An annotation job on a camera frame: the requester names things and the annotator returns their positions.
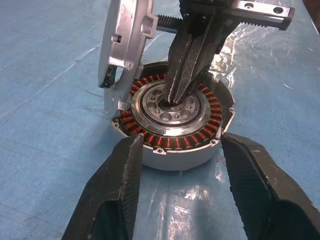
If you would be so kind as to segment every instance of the clamp jaw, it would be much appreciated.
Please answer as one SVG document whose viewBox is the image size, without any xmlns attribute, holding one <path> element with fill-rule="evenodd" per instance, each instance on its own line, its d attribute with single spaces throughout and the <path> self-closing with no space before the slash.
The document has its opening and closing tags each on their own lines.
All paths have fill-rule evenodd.
<svg viewBox="0 0 320 240">
<path fill-rule="evenodd" d="M 286 30 L 295 11 L 244 0 L 180 0 L 180 19 L 156 16 L 152 8 L 153 0 L 111 0 L 98 69 L 108 118 L 129 108 L 130 88 L 143 69 L 146 39 L 154 38 L 156 30 L 176 34 L 168 54 L 166 81 L 166 100 L 174 105 L 209 70 L 214 55 L 240 23 Z"/>
</svg>

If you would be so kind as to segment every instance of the blue work surface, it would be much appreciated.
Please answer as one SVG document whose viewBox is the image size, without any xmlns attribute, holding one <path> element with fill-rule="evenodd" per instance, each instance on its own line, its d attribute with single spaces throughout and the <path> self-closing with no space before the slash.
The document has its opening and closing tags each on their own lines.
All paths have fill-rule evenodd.
<svg viewBox="0 0 320 240">
<path fill-rule="evenodd" d="M 264 1 L 280 4 L 278 0 Z M 265 146 L 320 206 L 320 38 L 301 0 L 287 31 L 241 24 L 212 71 L 236 100 L 229 132 Z M 0 239 L 57 240 L 116 142 L 97 87 L 109 2 L 0 1 Z M 178 0 L 154 11 L 179 16 Z M 166 60 L 157 33 L 143 61 Z M 244 240 L 221 152 L 178 174 L 141 176 L 135 240 Z"/>
</svg>

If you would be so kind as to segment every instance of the screw hole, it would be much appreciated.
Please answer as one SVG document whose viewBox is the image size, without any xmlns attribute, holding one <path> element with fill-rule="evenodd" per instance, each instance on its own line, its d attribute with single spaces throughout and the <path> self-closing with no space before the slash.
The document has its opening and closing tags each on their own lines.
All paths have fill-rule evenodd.
<svg viewBox="0 0 320 240">
<path fill-rule="evenodd" d="M 273 11 L 275 14 L 282 14 L 284 12 L 284 9 L 282 7 L 277 6 L 273 9 Z"/>
<path fill-rule="evenodd" d="M 245 5 L 244 5 L 245 8 L 247 9 L 252 9 L 254 7 L 254 5 L 251 3 L 251 2 L 247 2 Z"/>
</svg>

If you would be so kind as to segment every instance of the hub motor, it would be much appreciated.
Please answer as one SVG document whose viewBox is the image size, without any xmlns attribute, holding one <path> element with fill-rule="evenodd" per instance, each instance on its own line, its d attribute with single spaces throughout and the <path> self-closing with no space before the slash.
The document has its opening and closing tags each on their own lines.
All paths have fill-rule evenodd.
<svg viewBox="0 0 320 240">
<path fill-rule="evenodd" d="M 143 163 L 166 171 L 184 171 L 210 160 L 235 111 L 234 100 L 211 74 L 178 105 L 165 101 L 167 62 L 147 64 L 135 80 L 131 107 L 113 119 L 124 136 L 143 133 Z"/>
</svg>

